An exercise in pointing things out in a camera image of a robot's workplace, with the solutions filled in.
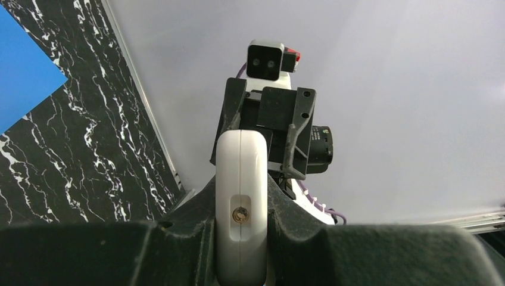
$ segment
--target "blue paper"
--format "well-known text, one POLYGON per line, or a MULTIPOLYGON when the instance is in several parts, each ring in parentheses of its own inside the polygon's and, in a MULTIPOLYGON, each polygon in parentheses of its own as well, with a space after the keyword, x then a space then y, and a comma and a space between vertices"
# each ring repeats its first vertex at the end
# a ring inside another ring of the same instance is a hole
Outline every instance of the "blue paper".
POLYGON ((0 134, 67 78, 0 5, 0 134))

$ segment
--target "screw hole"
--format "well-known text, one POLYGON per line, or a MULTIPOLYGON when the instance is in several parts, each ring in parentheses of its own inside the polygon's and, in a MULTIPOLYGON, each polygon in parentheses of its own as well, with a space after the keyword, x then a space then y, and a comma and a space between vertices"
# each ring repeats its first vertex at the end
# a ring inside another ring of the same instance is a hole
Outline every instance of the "screw hole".
POLYGON ((161 227, 161 229, 167 229, 173 226, 173 222, 169 221, 158 222, 158 226, 161 227))

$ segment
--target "cable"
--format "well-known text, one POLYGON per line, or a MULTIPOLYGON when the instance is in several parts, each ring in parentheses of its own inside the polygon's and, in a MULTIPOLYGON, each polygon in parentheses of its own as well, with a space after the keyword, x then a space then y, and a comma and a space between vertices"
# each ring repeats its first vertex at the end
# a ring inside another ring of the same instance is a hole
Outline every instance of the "cable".
POLYGON ((338 216, 343 220, 344 225, 347 224, 347 218, 342 213, 336 212, 333 209, 324 209, 321 204, 317 203, 317 199, 314 200, 314 198, 308 193, 307 187, 300 180, 296 181, 298 183, 298 186, 300 186, 304 195, 307 197, 308 201, 311 202, 318 210, 328 213, 330 215, 338 216))
POLYGON ((236 76, 236 78, 237 78, 237 79, 239 79, 239 78, 242 76, 242 74, 244 73, 244 71, 245 71, 245 68, 246 68, 246 67, 247 67, 247 63, 245 63, 245 64, 244 64, 244 65, 240 68, 240 70, 238 71, 237 76, 236 76))

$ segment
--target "white panel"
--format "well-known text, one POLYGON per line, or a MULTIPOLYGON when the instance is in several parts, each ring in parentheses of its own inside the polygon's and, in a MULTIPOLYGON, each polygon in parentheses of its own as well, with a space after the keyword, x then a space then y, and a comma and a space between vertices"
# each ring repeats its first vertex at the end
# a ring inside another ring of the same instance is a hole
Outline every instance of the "white panel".
POLYGON ((110 2, 186 189, 214 175, 226 79, 266 38, 302 53, 293 87, 336 139, 307 186, 349 223, 505 203, 505 1, 110 2))

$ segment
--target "brass screw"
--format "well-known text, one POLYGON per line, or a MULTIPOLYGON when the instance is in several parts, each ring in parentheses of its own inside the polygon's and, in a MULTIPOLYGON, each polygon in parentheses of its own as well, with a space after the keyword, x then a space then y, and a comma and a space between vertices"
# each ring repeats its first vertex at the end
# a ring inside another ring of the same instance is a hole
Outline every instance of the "brass screw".
POLYGON ((233 211, 233 220, 238 223, 244 223, 249 220, 249 211, 243 207, 237 207, 233 211))

